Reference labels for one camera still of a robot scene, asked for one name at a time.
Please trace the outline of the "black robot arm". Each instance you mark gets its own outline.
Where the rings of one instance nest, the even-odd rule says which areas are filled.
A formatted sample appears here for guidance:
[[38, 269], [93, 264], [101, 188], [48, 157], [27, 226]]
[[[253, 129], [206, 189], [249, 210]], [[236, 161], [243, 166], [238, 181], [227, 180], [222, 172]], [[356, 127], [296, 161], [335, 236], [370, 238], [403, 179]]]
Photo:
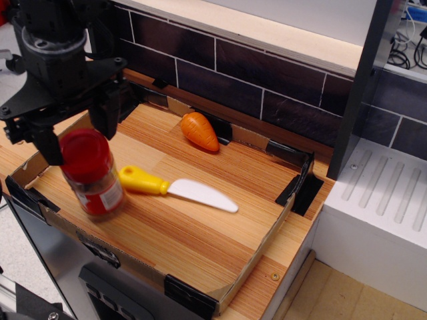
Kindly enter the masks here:
[[62, 165], [56, 124], [87, 111], [106, 138], [117, 130], [121, 111], [133, 100], [123, 77], [125, 59], [87, 53], [87, 29], [101, 25], [108, 1], [19, 1], [11, 22], [20, 55], [7, 63], [23, 71], [23, 87], [1, 106], [12, 143], [34, 144], [50, 165]]

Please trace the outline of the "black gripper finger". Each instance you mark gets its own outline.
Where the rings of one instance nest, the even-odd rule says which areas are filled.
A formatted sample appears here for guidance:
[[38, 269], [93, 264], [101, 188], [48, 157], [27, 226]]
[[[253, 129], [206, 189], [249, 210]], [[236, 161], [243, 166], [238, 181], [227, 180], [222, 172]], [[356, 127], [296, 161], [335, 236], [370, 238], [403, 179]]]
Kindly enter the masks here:
[[111, 140], [117, 131], [121, 109], [119, 91], [103, 91], [89, 108], [89, 116], [93, 127]]
[[49, 165], [63, 165], [59, 140], [52, 128], [37, 129], [33, 134], [33, 144]]

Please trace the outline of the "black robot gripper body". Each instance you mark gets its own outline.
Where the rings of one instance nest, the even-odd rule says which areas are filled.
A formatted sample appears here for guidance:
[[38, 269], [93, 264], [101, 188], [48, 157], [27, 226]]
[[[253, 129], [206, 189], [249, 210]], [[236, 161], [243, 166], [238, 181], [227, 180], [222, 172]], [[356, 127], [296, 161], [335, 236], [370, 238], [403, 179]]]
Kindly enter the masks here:
[[1, 105], [1, 121], [12, 144], [33, 143], [37, 129], [53, 129], [82, 111], [89, 112], [93, 100], [103, 91], [119, 91], [121, 113], [128, 99], [128, 83], [123, 78], [127, 61], [123, 57], [88, 58], [83, 31], [63, 42], [36, 37], [28, 31], [15, 35], [26, 80]]

